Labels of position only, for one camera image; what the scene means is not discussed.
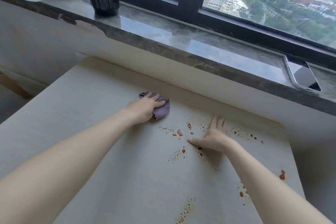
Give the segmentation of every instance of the window frame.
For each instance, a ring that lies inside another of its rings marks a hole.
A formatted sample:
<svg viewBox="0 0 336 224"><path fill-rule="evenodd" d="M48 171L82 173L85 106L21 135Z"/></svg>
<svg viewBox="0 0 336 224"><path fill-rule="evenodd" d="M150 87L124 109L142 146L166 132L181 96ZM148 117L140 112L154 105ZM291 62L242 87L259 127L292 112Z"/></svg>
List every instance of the window frame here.
<svg viewBox="0 0 336 224"><path fill-rule="evenodd" d="M336 70L336 49L243 18L202 8L203 0L120 1Z"/></svg>

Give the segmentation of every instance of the person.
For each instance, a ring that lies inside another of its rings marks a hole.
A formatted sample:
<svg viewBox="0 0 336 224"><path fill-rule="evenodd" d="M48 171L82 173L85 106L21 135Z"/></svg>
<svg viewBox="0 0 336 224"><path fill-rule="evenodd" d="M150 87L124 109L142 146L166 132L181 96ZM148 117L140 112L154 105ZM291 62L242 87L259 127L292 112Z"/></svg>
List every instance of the person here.
<svg viewBox="0 0 336 224"><path fill-rule="evenodd" d="M30 158L0 180L1 224L50 224L91 177L107 152L135 124L148 121L159 95L147 94L111 117ZM264 224L331 223L239 143L213 118L203 139L191 144L224 153L246 187Z"/></svg>

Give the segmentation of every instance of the wooden leg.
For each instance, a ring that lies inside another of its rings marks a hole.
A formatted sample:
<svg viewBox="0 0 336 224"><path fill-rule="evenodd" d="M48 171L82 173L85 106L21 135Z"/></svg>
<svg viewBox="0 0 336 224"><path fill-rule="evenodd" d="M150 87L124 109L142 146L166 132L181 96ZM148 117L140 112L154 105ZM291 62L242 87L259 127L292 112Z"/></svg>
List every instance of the wooden leg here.
<svg viewBox="0 0 336 224"><path fill-rule="evenodd" d="M32 95L25 91L23 88L21 88L16 81L12 80L1 71L0 84L2 84L5 88L13 91L14 93L20 95L23 99L29 99L32 97Z"/></svg>

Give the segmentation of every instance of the hand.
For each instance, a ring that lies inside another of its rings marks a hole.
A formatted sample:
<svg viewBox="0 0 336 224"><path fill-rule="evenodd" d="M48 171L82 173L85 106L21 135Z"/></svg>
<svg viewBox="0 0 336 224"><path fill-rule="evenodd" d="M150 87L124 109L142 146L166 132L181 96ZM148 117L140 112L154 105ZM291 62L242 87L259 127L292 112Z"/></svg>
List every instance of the hand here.
<svg viewBox="0 0 336 224"><path fill-rule="evenodd" d="M213 117L208 134L205 138L192 138L188 139L191 144L206 147L215 151L225 152L226 146L232 140L227 136L228 130L226 128L226 121L220 118L217 121L217 117Z"/></svg>
<svg viewBox="0 0 336 224"><path fill-rule="evenodd" d="M130 102L126 110L130 112L133 120L133 124L140 124L148 121L153 116L153 109L163 106L166 102L164 100L157 102L160 95L156 94L154 97L149 92L143 98Z"/></svg>

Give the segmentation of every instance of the gray marble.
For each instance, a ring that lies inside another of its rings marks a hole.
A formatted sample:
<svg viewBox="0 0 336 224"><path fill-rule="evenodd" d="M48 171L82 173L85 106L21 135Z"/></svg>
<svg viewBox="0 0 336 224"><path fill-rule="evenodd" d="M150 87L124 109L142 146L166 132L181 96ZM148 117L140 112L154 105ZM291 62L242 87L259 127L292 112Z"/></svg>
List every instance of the gray marble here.
<svg viewBox="0 0 336 224"><path fill-rule="evenodd" d="M317 96L292 86L281 55L125 4L106 18L95 15L89 0L2 1L74 25L90 23L111 39L336 116L336 75L325 70L313 68L322 88Z"/></svg>

